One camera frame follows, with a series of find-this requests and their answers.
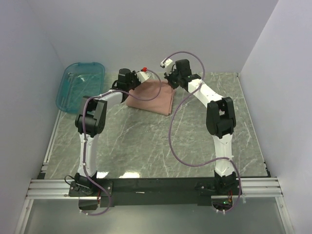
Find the pink printed t shirt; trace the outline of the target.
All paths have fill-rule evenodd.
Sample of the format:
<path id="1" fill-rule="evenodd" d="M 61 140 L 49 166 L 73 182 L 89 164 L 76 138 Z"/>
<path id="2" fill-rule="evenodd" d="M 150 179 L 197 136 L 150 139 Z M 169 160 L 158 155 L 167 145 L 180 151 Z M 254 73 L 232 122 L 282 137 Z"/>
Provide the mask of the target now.
<path id="1" fill-rule="evenodd" d="M 140 100 L 132 96 L 128 96 L 126 99 L 126 105 L 165 116 L 170 115 L 172 112 L 175 90 L 168 84 L 167 81 L 161 82 L 160 93 L 159 88 L 160 82 L 156 80 L 150 80 L 142 83 L 137 88 L 130 91 L 130 94 L 140 98 Z"/>

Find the teal plastic bin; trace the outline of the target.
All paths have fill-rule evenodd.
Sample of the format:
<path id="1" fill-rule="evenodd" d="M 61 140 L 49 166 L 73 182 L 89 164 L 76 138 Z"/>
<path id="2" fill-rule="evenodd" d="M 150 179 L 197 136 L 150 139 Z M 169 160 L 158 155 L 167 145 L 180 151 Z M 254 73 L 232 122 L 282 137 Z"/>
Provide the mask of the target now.
<path id="1" fill-rule="evenodd" d="M 97 96 L 103 92 L 105 68 L 98 62 L 74 63 L 62 76 L 56 106 L 59 110 L 76 114 L 84 96 Z"/>

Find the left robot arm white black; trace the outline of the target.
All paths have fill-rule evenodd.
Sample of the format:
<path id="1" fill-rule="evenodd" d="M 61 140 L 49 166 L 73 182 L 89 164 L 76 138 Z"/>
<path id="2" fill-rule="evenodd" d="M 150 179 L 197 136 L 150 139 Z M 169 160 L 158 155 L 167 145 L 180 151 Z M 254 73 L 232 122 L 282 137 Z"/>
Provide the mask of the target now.
<path id="1" fill-rule="evenodd" d="M 136 72 L 122 68 L 117 80 L 106 93 L 83 97 L 75 120 L 80 138 L 80 162 L 74 180 L 85 195 L 94 195 L 98 189 L 96 151 L 99 135 L 105 127 L 107 111 L 114 105 L 123 103 L 130 90 L 137 88 L 150 77 L 151 73 L 148 71 Z"/>

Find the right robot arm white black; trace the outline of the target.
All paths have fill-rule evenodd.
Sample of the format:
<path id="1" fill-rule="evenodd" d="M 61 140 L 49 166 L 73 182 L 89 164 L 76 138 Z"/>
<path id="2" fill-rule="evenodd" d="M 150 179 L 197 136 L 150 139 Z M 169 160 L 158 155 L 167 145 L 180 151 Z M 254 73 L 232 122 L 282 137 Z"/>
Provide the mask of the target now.
<path id="1" fill-rule="evenodd" d="M 219 95 L 198 74 L 193 74 L 187 59 L 176 62 L 164 59 L 160 66 L 165 69 L 165 79 L 172 88 L 183 88 L 206 107 L 206 127 L 213 137 L 216 157 L 213 189 L 218 194 L 226 194 L 238 185 L 235 168 L 231 163 L 232 139 L 236 127 L 233 100 Z"/>

